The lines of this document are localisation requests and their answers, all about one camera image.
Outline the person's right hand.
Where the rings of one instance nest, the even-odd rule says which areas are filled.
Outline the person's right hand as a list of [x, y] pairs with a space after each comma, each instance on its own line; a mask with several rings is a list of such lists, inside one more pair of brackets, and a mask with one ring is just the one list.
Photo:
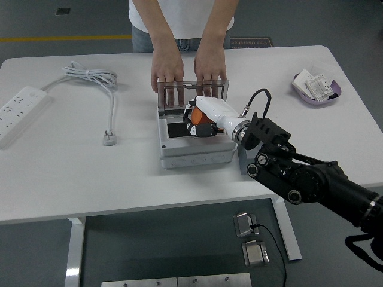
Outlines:
[[184, 65], [177, 47], [155, 47], [151, 66], [151, 87], [158, 93], [159, 82], [181, 82]]

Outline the person's left hand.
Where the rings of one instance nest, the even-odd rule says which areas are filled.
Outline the person's left hand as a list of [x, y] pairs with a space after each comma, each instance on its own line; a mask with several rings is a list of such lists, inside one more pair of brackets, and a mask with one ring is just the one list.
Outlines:
[[227, 80], [224, 48], [199, 47], [194, 58], [194, 72], [201, 84]]

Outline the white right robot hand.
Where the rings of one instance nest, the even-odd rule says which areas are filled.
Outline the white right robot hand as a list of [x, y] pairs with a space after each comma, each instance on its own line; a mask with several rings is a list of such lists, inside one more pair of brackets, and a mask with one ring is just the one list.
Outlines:
[[249, 109], [247, 105], [238, 113], [223, 99], [196, 96], [186, 105], [183, 121], [192, 136], [202, 138], [227, 133], [232, 141], [240, 143], [250, 125], [246, 119]]

